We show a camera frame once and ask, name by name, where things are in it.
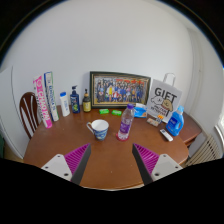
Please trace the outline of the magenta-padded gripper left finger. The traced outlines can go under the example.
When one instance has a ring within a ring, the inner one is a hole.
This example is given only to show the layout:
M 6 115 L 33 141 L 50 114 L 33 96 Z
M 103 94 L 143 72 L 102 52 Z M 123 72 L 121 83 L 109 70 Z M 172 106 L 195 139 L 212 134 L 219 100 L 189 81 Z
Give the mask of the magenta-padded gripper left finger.
M 66 155 L 56 154 L 42 169 L 79 185 L 90 155 L 91 145 L 85 144 Z

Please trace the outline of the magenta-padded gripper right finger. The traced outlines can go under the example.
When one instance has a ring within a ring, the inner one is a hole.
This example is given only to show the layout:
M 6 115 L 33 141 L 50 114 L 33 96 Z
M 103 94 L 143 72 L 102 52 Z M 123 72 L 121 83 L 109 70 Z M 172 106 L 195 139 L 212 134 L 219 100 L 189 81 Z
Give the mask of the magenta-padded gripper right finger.
M 136 143 L 133 144 L 132 153 L 145 185 L 182 169 L 168 154 L 158 155 Z

